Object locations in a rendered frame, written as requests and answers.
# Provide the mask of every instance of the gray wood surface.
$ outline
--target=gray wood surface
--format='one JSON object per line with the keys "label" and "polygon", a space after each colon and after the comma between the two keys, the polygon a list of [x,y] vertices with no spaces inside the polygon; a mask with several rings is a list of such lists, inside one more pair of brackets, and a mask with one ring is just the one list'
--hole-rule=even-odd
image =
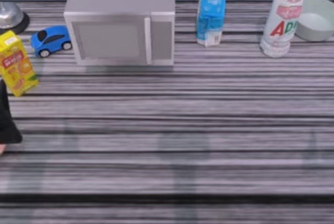
{"label": "gray wood surface", "polygon": [[205,49],[197,5],[178,3],[173,69],[84,68],[71,51],[41,60],[28,46],[64,24],[64,3],[18,4],[40,85],[10,97],[24,142],[0,158],[4,224],[333,223],[334,37],[265,57],[270,4],[235,2],[221,45]]}

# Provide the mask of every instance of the red letter a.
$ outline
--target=red letter a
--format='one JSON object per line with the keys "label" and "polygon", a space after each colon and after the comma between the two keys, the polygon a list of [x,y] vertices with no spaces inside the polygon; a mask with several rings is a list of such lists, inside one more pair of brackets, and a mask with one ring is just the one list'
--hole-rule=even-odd
{"label": "red letter a", "polygon": [[279,25],[272,31],[270,36],[275,36],[275,34],[279,34],[279,36],[282,36],[284,33],[284,21],[279,23]]}

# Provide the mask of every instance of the microwave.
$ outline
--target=microwave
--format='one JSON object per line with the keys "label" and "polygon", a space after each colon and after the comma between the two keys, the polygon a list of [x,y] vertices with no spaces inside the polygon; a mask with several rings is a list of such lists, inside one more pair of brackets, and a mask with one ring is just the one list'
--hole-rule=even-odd
{"label": "microwave", "polygon": [[79,65],[174,64],[175,0],[67,0],[64,18]]}

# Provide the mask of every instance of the blue toy car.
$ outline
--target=blue toy car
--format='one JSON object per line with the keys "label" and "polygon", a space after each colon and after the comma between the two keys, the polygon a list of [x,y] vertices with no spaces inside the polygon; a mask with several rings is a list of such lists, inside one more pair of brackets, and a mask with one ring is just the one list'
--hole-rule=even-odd
{"label": "blue toy car", "polygon": [[50,54],[72,48],[71,39],[65,26],[49,27],[31,36],[30,44],[36,57],[46,58]]}

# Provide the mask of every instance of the wooden table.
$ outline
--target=wooden table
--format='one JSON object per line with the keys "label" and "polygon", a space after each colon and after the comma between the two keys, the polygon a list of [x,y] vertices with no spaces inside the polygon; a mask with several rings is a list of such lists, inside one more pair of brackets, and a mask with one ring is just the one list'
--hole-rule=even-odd
{"label": "wooden table", "polygon": [[265,57],[270,4],[236,2],[205,49],[178,3],[173,70],[84,68],[28,46],[65,3],[18,5],[40,85],[10,97],[25,139],[0,159],[1,224],[334,222],[334,38]]}

